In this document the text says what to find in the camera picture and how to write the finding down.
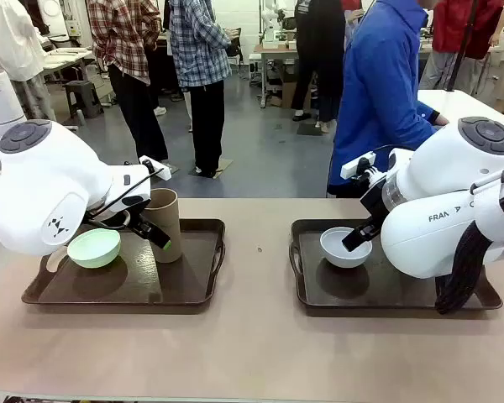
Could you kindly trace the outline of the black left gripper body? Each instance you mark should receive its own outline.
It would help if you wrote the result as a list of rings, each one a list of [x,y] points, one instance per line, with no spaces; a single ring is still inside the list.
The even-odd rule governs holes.
[[[123,211],[125,214],[125,228],[138,236],[150,236],[153,232],[153,225],[142,217],[141,211],[129,208]]]

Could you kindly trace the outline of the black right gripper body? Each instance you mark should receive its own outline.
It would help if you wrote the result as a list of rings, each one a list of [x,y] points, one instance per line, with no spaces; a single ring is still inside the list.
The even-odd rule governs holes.
[[[382,189],[386,183],[386,178],[377,181],[370,189],[360,198],[360,203],[368,211],[370,217],[367,225],[372,226],[375,230],[380,230],[383,222],[389,214],[382,198]]]

